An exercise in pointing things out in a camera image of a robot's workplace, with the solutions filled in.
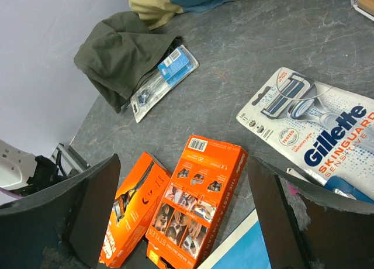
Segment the blue razor handle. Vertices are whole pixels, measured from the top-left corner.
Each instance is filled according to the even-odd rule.
[[[337,188],[343,193],[351,194],[354,198],[356,198],[359,201],[374,204],[374,200],[370,199],[368,196],[366,196],[360,190],[355,188],[352,184],[348,183],[346,180],[343,180],[342,178],[337,176],[331,177],[326,182],[324,188],[331,192],[334,192],[334,189]]]

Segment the yellow fabric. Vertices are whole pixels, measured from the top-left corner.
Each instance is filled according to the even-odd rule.
[[[182,7],[170,0],[129,0],[129,4],[149,29],[166,24],[176,13],[183,13]]]
[[[129,4],[149,29],[166,24],[176,13],[183,13],[182,7],[170,3],[170,0],[129,0]]]

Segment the orange package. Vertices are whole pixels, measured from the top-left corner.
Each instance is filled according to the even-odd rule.
[[[99,262],[119,268],[146,233],[171,173],[144,152],[117,190]]]
[[[191,136],[148,228],[148,257],[158,268],[192,269],[217,236],[248,153]]]

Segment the marble pattern surface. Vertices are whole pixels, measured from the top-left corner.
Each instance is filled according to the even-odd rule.
[[[117,115],[99,97],[72,143],[91,164],[117,153],[121,181],[143,151],[173,171],[191,134],[239,144],[273,165],[290,166],[236,121],[282,66],[374,98],[374,23],[349,0],[240,0],[178,15],[156,32],[182,35],[199,68],[139,124],[131,109]],[[215,246],[254,208],[247,172]]]

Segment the green cloth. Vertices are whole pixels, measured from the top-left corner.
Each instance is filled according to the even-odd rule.
[[[94,27],[74,63],[119,113],[180,43],[176,35],[150,34],[138,14],[121,12]]]

